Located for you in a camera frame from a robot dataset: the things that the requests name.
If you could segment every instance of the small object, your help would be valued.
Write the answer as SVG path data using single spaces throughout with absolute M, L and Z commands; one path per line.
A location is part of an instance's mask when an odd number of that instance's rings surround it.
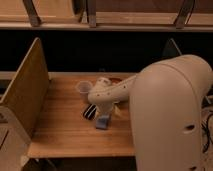
M 92 120 L 95 117 L 96 105 L 90 104 L 83 113 L 83 117 Z
M 97 118 L 96 123 L 95 123 L 96 129 L 106 130 L 107 126 L 108 126 L 108 123 L 109 123 L 109 120 L 110 120 L 110 114 L 108 114 L 108 115 L 106 115 L 106 114 L 100 115 Z
M 88 101 L 88 94 L 90 90 L 92 89 L 93 85 L 90 81 L 80 81 L 76 85 L 76 90 L 80 94 L 82 100 L 85 103 L 89 103 Z

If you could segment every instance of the wooden table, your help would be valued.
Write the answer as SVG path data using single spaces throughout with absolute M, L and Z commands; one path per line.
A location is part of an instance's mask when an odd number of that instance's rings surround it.
M 107 77 L 127 78 L 132 74 Z M 113 115 L 108 130 L 98 130 L 82 116 L 87 107 L 75 90 L 81 80 L 95 83 L 100 75 L 55 77 L 29 147 L 30 158 L 134 156 L 128 102 L 119 104 L 122 115 Z

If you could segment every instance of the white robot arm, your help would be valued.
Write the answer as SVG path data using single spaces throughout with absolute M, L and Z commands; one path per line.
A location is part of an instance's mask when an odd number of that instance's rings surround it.
M 139 171 L 202 171 L 201 103 L 212 83 L 208 63 L 184 55 L 154 63 L 115 86 L 97 82 L 88 98 L 104 113 L 130 96 Z

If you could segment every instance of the cable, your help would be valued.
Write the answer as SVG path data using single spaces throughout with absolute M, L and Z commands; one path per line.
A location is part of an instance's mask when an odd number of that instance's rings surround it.
M 206 137 L 207 137 L 207 142 L 206 144 L 203 146 L 203 153 L 207 152 L 210 146 L 210 143 L 213 144 L 213 140 L 211 138 L 211 132 L 209 130 L 209 120 L 211 119 L 211 117 L 213 116 L 213 111 L 210 111 L 211 113 L 209 114 L 209 116 L 206 119 L 206 122 L 202 123 L 202 130 L 204 131 Z

